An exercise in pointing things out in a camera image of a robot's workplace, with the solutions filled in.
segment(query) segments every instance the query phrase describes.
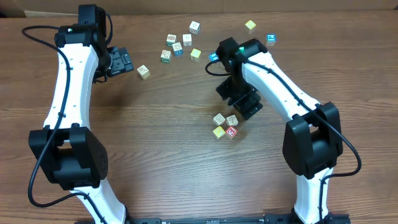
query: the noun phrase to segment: small wooden block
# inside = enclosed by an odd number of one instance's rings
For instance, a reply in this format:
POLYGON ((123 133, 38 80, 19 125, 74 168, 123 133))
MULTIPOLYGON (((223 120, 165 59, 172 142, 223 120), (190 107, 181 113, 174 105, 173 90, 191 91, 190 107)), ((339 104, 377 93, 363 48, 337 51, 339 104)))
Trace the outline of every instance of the small wooden block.
POLYGON ((221 115, 220 113, 218 115, 216 115, 213 118, 213 122, 217 125, 217 126, 221 126, 222 124, 224 124, 225 122, 225 118, 223 117, 223 115, 221 115))
POLYGON ((177 40, 176 35, 173 34, 167 35, 167 40, 166 40, 167 46, 171 47, 175 43, 175 40, 177 40))
POLYGON ((141 65, 141 67, 137 68, 137 71, 142 79, 146 79, 150 75, 149 70, 145 65, 141 65))
POLYGON ((191 34, 182 34, 182 41, 184 47, 192 45, 192 35, 191 34))
POLYGON ((212 53, 211 55, 209 55, 209 61, 215 61, 218 60, 218 56, 216 53, 212 53))
POLYGON ((200 24, 199 22, 192 21, 191 25, 189 26, 189 32, 192 34, 198 34, 200 30, 200 24))
POLYGON ((226 118, 226 124, 228 124, 228 126, 238 125, 238 119, 236 119, 235 114, 226 118))
POLYGON ((162 59, 162 62, 170 63, 170 60, 172 59, 172 52, 169 50, 163 50, 160 58, 162 59))
POLYGON ((229 139, 232 139, 232 138, 234 138, 235 137, 235 135, 238 133, 238 130, 236 130, 236 128, 234 128, 234 127, 229 127, 229 128, 227 128, 227 130, 225 131, 226 132, 226 136, 229 138, 229 139))
POLYGON ((199 62, 200 61, 200 53, 201 51, 198 49, 193 49, 191 52, 191 60, 194 62, 199 62))
POLYGON ((249 20, 247 23, 245 23, 244 27, 245 27, 245 31, 248 34, 251 34, 256 29, 256 24, 253 21, 249 20))
POLYGON ((220 140, 225 135, 225 131, 221 126, 213 130, 213 135, 217 140, 220 140))
POLYGON ((175 44, 172 45, 173 47, 173 51, 174 51, 174 55, 181 55, 182 54, 182 47, 181 47, 181 43, 177 42, 175 44))

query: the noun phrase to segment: wooden table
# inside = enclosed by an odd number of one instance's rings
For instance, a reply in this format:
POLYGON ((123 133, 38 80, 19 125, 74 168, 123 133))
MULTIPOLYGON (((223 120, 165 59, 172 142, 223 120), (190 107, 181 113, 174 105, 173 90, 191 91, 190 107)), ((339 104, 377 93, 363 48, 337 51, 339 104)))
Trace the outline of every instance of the wooden table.
MULTIPOLYGON (((282 156, 284 123, 264 108, 239 134, 216 141, 212 117, 236 114, 216 93, 225 79, 204 71, 218 42, 277 36, 270 52, 304 91, 340 110, 345 136, 358 148, 362 171, 332 179, 329 209, 353 223, 396 223, 398 218, 398 14, 395 11, 286 12, 170 16, 114 16, 113 45, 127 47, 136 71, 93 86, 91 129, 107 148, 108 179, 134 217, 200 218, 287 213, 296 199, 295 174, 282 156), (252 19, 255 33, 244 33, 252 19), (182 39, 191 21, 201 24, 193 46, 172 63, 160 62, 167 34, 182 39)), ((27 184, 36 162, 30 130, 47 117, 57 77, 57 55, 21 34, 25 26, 70 25, 76 17, 0 19, 0 223, 72 223, 89 218, 77 198, 35 208, 27 184)), ((53 30, 34 30, 53 42, 53 30)), ((211 68, 220 72, 218 67, 211 68)), ((353 170, 345 147, 336 172, 353 170)), ((49 202, 65 195, 42 171, 34 195, 49 202)))

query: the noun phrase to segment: black cable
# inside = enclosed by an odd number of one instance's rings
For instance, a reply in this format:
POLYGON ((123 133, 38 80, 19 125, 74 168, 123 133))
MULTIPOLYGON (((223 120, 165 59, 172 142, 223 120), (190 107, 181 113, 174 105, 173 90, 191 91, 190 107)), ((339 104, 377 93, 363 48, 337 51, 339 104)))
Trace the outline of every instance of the black cable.
POLYGON ((109 15, 109 13, 107 13, 107 12, 105 12, 105 14, 106 14, 106 17, 108 17, 108 19, 109 19, 109 23, 111 24, 111 31, 109 32, 109 36, 108 36, 108 38, 106 39, 106 42, 105 42, 105 44, 108 45, 108 44, 111 43, 112 36, 113 36, 113 24, 112 24, 111 15, 109 15))
POLYGON ((33 193, 32 193, 33 184, 34 184, 34 181, 35 181, 35 178, 36 178, 36 175, 37 175, 37 171, 39 170, 39 167, 40 167, 41 162, 42 162, 42 160, 44 158, 44 155, 48 151, 49 146, 50 146, 51 142, 53 141, 58 128, 61 125, 62 118, 65 117, 64 112, 65 112, 65 106, 66 106, 66 103, 67 103, 69 86, 70 86, 70 70, 71 70, 71 68, 70 68, 67 56, 60 49, 58 49, 56 46, 54 46, 54 45, 52 45, 52 44, 50 44, 50 43, 48 43, 48 42, 46 42, 44 40, 40 40, 38 38, 32 37, 31 35, 26 33, 27 30, 31 30, 31 29, 56 29, 56 30, 59 30, 59 27, 55 27, 55 26, 29 26, 29 27, 25 27, 25 28, 22 29, 22 34, 24 36, 26 36, 27 38, 31 39, 31 40, 34 40, 34 41, 36 41, 38 43, 44 44, 47 47, 50 47, 50 48, 56 50, 62 56, 62 58, 65 61, 66 68, 67 68, 67 82, 66 82, 66 85, 65 85, 65 92, 63 94, 61 109, 60 109, 60 112, 58 113, 57 123, 55 123, 55 127, 54 127, 49 139, 47 140, 47 142, 46 142, 46 144, 45 144, 45 146, 43 148, 43 151, 41 152, 39 158, 37 159, 36 165, 35 165, 35 167, 34 167, 34 169, 32 171, 32 175, 30 176, 30 180, 29 180, 29 186, 28 186, 28 189, 27 189, 27 196, 28 196, 29 201, 31 202, 32 205, 34 205, 36 207, 40 207, 40 208, 50 207, 52 205, 60 203, 60 202, 62 202, 64 200, 66 200, 68 198, 71 198, 71 197, 74 197, 74 196, 83 196, 85 200, 89 201, 89 203, 93 207, 95 213, 97 214, 97 216, 101 220, 101 223, 106 224, 105 219, 101 216, 100 211, 98 210, 98 208, 96 207, 95 203, 92 201, 90 196, 88 194, 83 193, 83 192, 77 192, 77 193, 73 193, 73 194, 68 194, 68 195, 66 195, 66 196, 64 196, 64 197, 62 197, 60 199, 56 199, 53 202, 45 203, 45 204, 38 203, 33 198, 33 193))
POLYGON ((285 82, 285 80, 283 80, 282 77, 280 77, 278 74, 276 74, 276 72, 274 72, 272 69, 267 68, 264 65, 261 65, 261 64, 256 63, 256 62, 247 61, 246 63, 255 65, 255 66, 259 67, 259 68, 263 68, 268 73, 273 74, 283 84, 283 86, 286 87, 286 89, 290 92, 290 94, 292 94, 292 96, 298 101, 299 104, 301 104, 308 112, 310 112, 312 115, 314 115, 322 124, 327 126, 335 134, 337 134, 337 136, 339 136, 339 138, 341 138, 341 140, 343 140, 343 142, 352 150, 352 152, 355 155, 355 158, 356 158, 356 160, 358 162, 358 166, 357 166, 357 168, 354 171, 347 172, 347 173, 342 173, 342 174, 330 174, 330 175, 327 175, 324 178, 322 178, 322 180, 320 180, 321 184, 320 184, 320 196, 319 196, 319 221, 321 223, 322 222, 323 185, 325 184, 327 179, 332 178, 332 177, 348 177, 348 176, 352 176, 352 175, 357 174, 362 168, 362 160, 361 160, 361 158, 360 158, 360 156, 358 154, 358 151, 355 149, 355 147, 340 132, 338 132, 331 124, 329 124, 329 122, 325 121, 321 116, 317 115, 314 110, 311 110, 311 108, 309 108, 303 102, 303 100, 300 99, 300 97, 291 89, 291 87, 285 82))
POLYGON ((205 71, 207 72, 207 74, 213 75, 213 76, 218 76, 218 77, 231 75, 230 73, 213 73, 213 72, 210 72, 210 71, 209 71, 209 66, 210 66, 210 65, 213 65, 214 63, 217 63, 217 62, 219 62, 219 61, 220 61, 220 60, 217 59, 217 60, 214 60, 214 61, 209 62, 209 63, 206 65, 205 71))

